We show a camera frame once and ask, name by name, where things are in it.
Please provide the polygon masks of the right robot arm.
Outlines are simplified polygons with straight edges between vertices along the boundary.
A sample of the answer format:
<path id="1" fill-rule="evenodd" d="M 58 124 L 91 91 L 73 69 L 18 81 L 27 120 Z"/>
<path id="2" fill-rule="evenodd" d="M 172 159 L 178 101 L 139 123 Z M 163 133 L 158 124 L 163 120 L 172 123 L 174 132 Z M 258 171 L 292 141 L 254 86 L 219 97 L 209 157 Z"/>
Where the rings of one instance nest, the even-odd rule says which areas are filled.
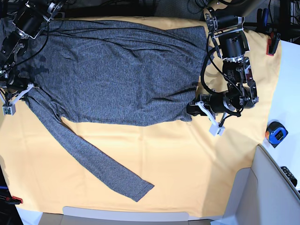
<path id="1" fill-rule="evenodd" d="M 49 23 L 59 13 L 64 0 L 23 0 L 14 15 L 12 24 L 15 29 L 4 38 L 0 50 L 0 86 L 7 90 L 21 92 L 27 88 L 29 80 L 18 77 L 17 66 L 29 61 L 17 62 L 28 49 L 29 39 L 49 27 Z"/>

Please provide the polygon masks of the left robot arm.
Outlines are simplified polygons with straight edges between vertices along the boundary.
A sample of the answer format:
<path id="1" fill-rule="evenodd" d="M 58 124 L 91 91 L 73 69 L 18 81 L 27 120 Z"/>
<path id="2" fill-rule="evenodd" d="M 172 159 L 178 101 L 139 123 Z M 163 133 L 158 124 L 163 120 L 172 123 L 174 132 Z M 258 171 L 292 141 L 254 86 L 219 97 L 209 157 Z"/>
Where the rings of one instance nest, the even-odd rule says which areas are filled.
<path id="1" fill-rule="evenodd" d="M 250 60 L 245 56 L 249 44 L 243 29 L 245 17 L 256 3 L 255 0 L 214 0 L 203 10 L 209 32 L 207 42 L 212 42 L 214 47 L 206 50 L 200 73 L 201 85 L 207 94 L 199 95 L 187 105 L 188 114 L 225 113 L 239 117 L 243 109 L 252 108 L 258 102 Z M 226 91 L 216 92 L 204 81 L 206 66 L 213 61 L 214 53 L 223 62 L 218 71 L 227 82 Z"/>

